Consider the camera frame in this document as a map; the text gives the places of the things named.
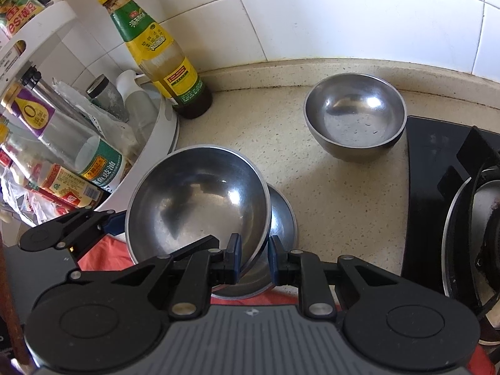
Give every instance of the wooden stick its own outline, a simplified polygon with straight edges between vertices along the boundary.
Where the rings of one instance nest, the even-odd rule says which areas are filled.
[[[23,330],[19,316],[14,309],[11,288],[8,283],[7,265],[3,256],[2,234],[0,233],[0,310],[7,325],[8,335],[11,338],[12,350],[19,365],[29,366],[32,363],[28,347],[24,342]]]

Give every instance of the metal bowl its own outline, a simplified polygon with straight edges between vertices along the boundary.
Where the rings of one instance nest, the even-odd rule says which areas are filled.
[[[287,251],[296,248],[298,241],[297,221],[288,200],[269,183],[271,195],[271,231],[269,235],[277,235]],[[239,280],[236,285],[213,292],[220,299],[246,299],[274,287],[271,281],[268,262],[268,246],[258,258],[255,265]]]
[[[244,156],[213,145],[168,155],[143,178],[132,195],[125,227],[132,260],[169,254],[206,235],[226,248],[242,236],[241,272],[263,251],[271,226],[266,181]]]
[[[407,109],[388,82],[360,73],[327,77],[312,88],[304,117],[329,154],[364,162],[386,153],[403,134]]]

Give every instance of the barcode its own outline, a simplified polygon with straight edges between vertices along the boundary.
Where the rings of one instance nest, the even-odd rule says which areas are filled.
[[[90,197],[92,200],[99,200],[99,191],[91,186],[87,186],[83,194]]]

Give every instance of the red cloth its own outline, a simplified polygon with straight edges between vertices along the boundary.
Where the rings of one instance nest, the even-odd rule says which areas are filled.
[[[104,237],[78,262],[82,270],[122,270],[133,265],[127,246],[113,237]],[[212,304],[265,305],[296,304],[297,299],[268,290],[255,297],[243,300],[221,300],[212,297]],[[495,367],[481,346],[477,346],[467,369],[473,375],[494,375]]]

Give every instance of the metal screw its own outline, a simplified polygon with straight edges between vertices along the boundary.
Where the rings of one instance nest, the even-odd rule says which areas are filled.
[[[333,312],[333,307],[328,303],[313,303],[309,306],[309,312],[315,316],[328,316]]]
[[[178,316],[187,316],[196,312],[196,306],[192,303],[181,302],[172,306],[172,313]]]

